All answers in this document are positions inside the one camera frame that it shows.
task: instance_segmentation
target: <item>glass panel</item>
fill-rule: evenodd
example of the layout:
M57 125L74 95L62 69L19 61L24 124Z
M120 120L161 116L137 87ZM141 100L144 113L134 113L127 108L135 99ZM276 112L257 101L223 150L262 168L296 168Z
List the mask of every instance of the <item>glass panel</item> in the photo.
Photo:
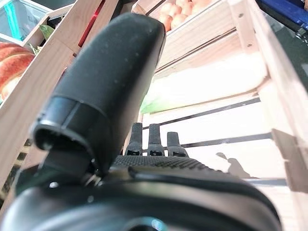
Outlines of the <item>glass panel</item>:
M24 0L0 0L0 33L23 41L46 12Z

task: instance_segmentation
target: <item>black stripe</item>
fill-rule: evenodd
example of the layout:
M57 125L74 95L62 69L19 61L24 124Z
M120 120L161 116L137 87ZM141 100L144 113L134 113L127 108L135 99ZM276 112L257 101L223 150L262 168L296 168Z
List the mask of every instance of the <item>black stripe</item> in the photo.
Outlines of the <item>black stripe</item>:
M211 140L211 141L201 141L201 142L196 142L196 143L187 143L187 144L181 144L181 146L183 148L194 148L194 147L218 145L222 143L239 143L239 142L246 142L246 141L266 140L266 139L273 139L271 132L257 134L257 135L224 138L224 139Z
M149 16L150 13L152 13L154 10L156 10L161 4L163 4L166 0L161 0L159 3L157 3L152 9L150 9L148 11L148 13L146 13L146 16Z
M182 121L182 120L185 120L185 119L192 119L192 118L196 118L196 117L199 117L199 116L205 116L205 115L209 115L209 114L212 114L212 113L226 111L226 110L230 110L230 109L233 109L233 108L242 107L242 106L246 106L246 105L258 103L258 102L260 102L260 98L254 98L254 99L243 101L243 102L240 102L240 103L235 103L235 104L231 104L231 105L228 105L228 106L215 108L215 109L212 109L212 110L209 110L209 111L206 111L206 112L200 112L200 113L197 113L197 114L194 114L194 115L190 115L190 116L188 115L188 116L185 116L185 117L172 119L172 120L169 120L169 121L162 122L159 125L161 126L161 125L171 124L171 123L179 122L179 121Z

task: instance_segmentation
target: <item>produce display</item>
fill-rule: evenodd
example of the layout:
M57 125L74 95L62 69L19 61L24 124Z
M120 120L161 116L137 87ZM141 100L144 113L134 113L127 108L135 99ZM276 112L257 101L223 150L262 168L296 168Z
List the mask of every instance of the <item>produce display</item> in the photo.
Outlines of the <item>produce display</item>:
M208 6L212 0L176 0L175 4L165 3L159 15L159 21L165 25L166 32L170 31L185 20L190 15L200 12L203 8Z
M0 42L0 97L2 100L5 100L14 90L34 57L32 52L17 44Z

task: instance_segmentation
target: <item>green leaf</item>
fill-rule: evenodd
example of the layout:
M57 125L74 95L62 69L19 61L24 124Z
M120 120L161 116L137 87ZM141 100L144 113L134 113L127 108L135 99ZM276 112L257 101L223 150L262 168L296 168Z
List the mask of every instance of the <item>green leaf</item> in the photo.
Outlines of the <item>green leaf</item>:
M30 46L30 48L32 49L32 51L33 51L33 53L35 54L35 55L37 55L38 53L39 53L39 48L37 48L37 49L35 49L33 46L32 46L32 44L30 44L30 43L28 43L28 45Z
M47 40L50 35L53 33L54 29L48 25L39 25L40 30L42 31L44 38Z

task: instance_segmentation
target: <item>blue object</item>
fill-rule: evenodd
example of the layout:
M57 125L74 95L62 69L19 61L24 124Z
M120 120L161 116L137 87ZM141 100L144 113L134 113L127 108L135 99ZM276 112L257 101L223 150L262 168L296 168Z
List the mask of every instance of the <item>blue object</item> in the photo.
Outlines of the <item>blue object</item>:
M308 12L295 0L258 0L300 27L308 30Z
M19 26L18 26L18 20L16 17L15 8L12 2L9 2L4 5L4 9L6 11L9 26L12 32L12 37L14 39L21 40L20 32L19 32Z

